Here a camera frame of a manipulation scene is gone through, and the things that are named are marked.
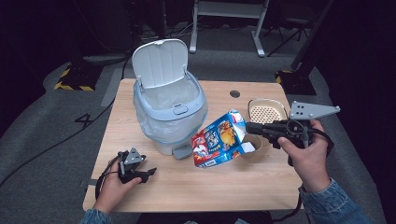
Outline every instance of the controller strap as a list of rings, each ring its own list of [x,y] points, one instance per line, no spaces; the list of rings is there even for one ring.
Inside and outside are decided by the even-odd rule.
[[[103,184],[103,180],[105,179],[106,173],[108,171],[108,169],[110,169],[110,167],[114,164],[114,162],[120,157],[120,153],[117,157],[115,157],[106,167],[106,169],[102,172],[102,174],[99,176],[98,181],[96,182],[96,187],[95,187],[95,198],[96,200],[99,197],[100,194],[100,189],[102,188],[102,184]]]

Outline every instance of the plastic container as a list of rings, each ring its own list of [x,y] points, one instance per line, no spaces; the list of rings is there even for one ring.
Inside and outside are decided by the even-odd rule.
[[[178,39],[138,48],[132,58],[134,107],[140,128],[164,155],[180,160],[192,153],[191,137],[205,121],[205,94],[187,71],[188,49]]]

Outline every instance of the wooden table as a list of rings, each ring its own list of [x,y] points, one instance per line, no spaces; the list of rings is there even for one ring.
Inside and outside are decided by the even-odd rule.
[[[290,111],[282,87],[276,83],[200,81],[209,111],[202,128],[237,109],[248,121],[248,102],[253,98],[278,100]],[[206,169],[194,166],[193,157],[177,161],[164,156],[140,130],[133,105],[134,79],[124,79],[113,105],[102,145],[93,168],[97,179],[119,151],[135,147],[147,155],[139,170],[157,167],[147,183],[131,190],[115,209],[118,212],[251,211],[293,209],[301,180],[287,164],[283,150],[262,149],[253,158],[237,157]],[[239,91],[233,98],[230,91]],[[83,203],[92,208],[95,186],[89,186]]]

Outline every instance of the sleeve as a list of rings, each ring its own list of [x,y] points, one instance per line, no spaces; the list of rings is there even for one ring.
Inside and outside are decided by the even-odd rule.
[[[99,210],[88,209],[79,224],[111,224],[111,220],[108,215]]]
[[[333,179],[318,193],[307,193],[304,187],[299,191],[305,212],[315,223],[372,223]]]

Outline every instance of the cereal box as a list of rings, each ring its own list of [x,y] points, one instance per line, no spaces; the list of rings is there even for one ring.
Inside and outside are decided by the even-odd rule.
[[[230,161],[253,151],[250,143],[242,143],[246,122],[237,110],[231,110],[191,138],[194,163],[209,167]]]

